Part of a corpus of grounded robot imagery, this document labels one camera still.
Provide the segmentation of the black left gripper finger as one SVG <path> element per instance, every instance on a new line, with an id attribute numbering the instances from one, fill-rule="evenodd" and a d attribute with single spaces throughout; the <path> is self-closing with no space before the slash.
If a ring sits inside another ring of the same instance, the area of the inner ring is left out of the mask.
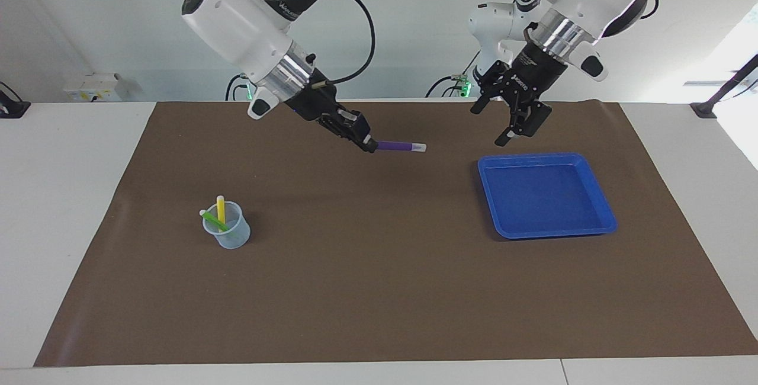
<path id="1" fill-rule="evenodd" d="M 493 97 L 500 96 L 499 85 L 508 70 L 509 65 L 501 60 L 496 60 L 485 73 L 480 73 L 477 68 L 472 70 L 472 78 L 480 88 L 480 96 L 471 107 L 472 114 L 480 114 Z"/>
<path id="2" fill-rule="evenodd" d="M 512 101 L 509 105 L 509 123 L 495 140 L 500 147 L 509 144 L 515 137 L 533 137 L 549 118 L 553 108 L 541 101 Z"/>

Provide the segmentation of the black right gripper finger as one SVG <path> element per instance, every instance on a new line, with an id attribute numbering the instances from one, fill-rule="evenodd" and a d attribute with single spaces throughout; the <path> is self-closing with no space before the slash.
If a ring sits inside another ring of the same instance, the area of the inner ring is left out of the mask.
<path id="1" fill-rule="evenodd" d="M 334 131 L 334 134 L 341 137 L 341 139 L 349 140 L 349 142 L 368 153 L 374 153 L 378 148 L 378 142 L 372 137 L 370 130 L 338 128 Z"/>
<path id="2" fill-rule="evenodd" d="M 370 130 L 371 127 L 368 124 L 365 116 L 360 111 L 338 110 L 334 115 L 334 126 L 338 128 L 356 128 L 362 130 Z"/>

